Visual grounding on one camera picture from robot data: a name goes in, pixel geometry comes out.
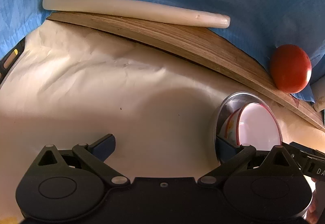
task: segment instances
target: red tomato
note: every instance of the red tomato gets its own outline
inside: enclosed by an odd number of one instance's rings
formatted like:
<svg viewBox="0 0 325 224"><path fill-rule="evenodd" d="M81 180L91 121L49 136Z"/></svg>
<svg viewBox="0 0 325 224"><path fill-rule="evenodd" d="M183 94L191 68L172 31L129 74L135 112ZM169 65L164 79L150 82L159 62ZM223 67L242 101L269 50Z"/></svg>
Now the red tomato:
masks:
<svg viewBox="0 0 325 224"><path fill-rule="evenodd" d="M303 49L296 45L279 46L271 57L271 76L286 93L298 93L305 88L311 76L311 63Z"/></svg>

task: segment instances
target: triangular hole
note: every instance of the triangular hole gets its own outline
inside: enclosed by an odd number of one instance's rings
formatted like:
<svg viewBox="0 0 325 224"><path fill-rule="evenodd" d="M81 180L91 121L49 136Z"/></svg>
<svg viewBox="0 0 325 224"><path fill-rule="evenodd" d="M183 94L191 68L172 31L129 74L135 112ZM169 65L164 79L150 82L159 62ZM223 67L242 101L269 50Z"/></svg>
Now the triangular hole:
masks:
<svg viewBox="0 0 325 224"><path fill-rule="evenodd" d="M273 164L275 165L282 165L282 166L289 166L289 163L285 156L281 152L277 152L274 156Z"/></svg>
<svg viewBox="0 0 325 224"><path fill-rule="evenodd" d="M49 165L49 164L55 164L57 163L57 160L55 159L52 151L47 150L43 157L41 158L40 162L38 163L39 166L43 165Z"/></svg>

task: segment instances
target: rolling pin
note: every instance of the rolling pin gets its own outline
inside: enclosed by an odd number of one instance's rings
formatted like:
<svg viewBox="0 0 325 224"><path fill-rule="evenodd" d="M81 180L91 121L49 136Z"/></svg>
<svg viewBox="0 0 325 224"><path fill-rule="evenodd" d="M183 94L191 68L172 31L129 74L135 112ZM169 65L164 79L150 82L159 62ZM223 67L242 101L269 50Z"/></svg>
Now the rolling pin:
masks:
<svg viewBox="0 0 325 224"><path fill-rule="evenodd" d="M230 17L139 0L43 0L43 8L139 18L169 24L227 28Z"/></svg>

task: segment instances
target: red object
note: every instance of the red object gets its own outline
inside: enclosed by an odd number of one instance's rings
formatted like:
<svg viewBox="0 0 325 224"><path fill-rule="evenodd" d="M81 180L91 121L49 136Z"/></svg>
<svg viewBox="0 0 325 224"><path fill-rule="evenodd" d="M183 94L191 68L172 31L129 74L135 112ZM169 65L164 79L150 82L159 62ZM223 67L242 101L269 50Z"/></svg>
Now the red object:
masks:
<svg viewBox="0 0 325 224"><path fill-rule="evenodd" d="M311 63L303 49L296 45L279 46L271 57L271 76L286 93L298 93L305 88L311 76Z"/></svg>

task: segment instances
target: screw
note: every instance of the screw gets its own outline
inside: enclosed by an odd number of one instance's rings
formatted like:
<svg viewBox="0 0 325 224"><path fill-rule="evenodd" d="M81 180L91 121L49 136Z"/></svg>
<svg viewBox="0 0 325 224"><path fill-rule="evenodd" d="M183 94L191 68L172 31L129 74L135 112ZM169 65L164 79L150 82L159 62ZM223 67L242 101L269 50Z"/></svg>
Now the screw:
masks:
<svg viewBox="0 0 325 224"><path fill-rule="evenodd" d="M123 185L127 182L127 178L125 176L115 176L111 179L111 182L116 185Z"/></svg>
<svg viewBox="0 0 325 224"><path fill-rule="evenodd" d="M160 183L160 187L167 187L168 183Z"/></svg>
<svg viewBox="0 0 325 224"><path fill-rule="evenodd" d="M200 181L203 184L212 185L217 181L217 179L214 176L206 175L201 177Z"/></svg>

